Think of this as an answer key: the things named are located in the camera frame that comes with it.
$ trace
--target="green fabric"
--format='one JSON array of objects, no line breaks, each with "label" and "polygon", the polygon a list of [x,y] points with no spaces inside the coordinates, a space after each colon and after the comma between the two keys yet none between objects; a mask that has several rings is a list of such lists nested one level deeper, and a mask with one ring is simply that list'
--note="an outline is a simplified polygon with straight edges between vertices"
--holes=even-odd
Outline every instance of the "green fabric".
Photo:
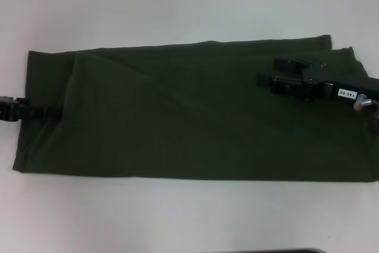
[{"label": "green fabric", "polygon": [[99,177],[375,181],[377,137],[342,103],[255,86],[273,59],[302,57],[366,76],[329,36],[242,43],[30,52],[26,97],[63,104],[24,121],[14,169]]}]

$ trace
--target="olive green cloth bag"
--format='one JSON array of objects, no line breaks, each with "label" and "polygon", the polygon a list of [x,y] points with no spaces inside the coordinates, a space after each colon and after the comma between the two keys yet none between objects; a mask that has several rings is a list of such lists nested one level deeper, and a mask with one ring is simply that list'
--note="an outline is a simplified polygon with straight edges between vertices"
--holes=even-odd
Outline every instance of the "olive green cloth bag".
[{"label": "olive green cloth bag", "polygon": [[375,181],[377,137],[360,113],[255,86],[273,59],[366,76],[329,36],[241,43],[30,52],[26,97],[62,104],[24,121],[14,169],[98,177]]}]

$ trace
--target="folded fabric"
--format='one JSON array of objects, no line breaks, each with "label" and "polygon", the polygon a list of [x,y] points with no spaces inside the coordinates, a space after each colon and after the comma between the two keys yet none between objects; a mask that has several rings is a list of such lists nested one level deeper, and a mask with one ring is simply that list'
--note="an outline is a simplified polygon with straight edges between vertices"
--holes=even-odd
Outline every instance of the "folded fabric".
[{"label": "folded fabric", "polygon": [[280,56],[366,76],[351,48],[330,48],[324,36],[31,52],[27,98],[35,105],[61,103],[63,114],[58,122],[22,123],[14,169],[99,177],[376,181],[377,137],[360,113],[342,103],[305,103],[255,86],[256,74],[269,71],[275,54],[287,51]]}]

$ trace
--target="white table surface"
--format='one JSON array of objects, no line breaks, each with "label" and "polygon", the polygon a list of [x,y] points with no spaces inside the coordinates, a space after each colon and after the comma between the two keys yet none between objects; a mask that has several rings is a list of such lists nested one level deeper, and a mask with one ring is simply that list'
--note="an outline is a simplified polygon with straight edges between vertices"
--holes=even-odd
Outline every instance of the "white table surface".
[{"label": "white table surface", "polygon": [[[378,0],[0,0],[0,95],[22,97],[28,50],[331,34],[379,77]],[[0,122],[0,251],[379,252],[379,184],[24,175]]]}]

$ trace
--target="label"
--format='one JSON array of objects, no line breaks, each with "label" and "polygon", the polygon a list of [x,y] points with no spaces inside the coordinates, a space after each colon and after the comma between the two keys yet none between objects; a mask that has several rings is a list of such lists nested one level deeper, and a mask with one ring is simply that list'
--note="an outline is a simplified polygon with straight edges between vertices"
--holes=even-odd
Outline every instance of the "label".
[{"label": "label", "polygon": [[345,89],[338,89],[338,96],[345,97],[349,99],[356,99],[356,96],[358,95],[357,92],[345,90]]}]

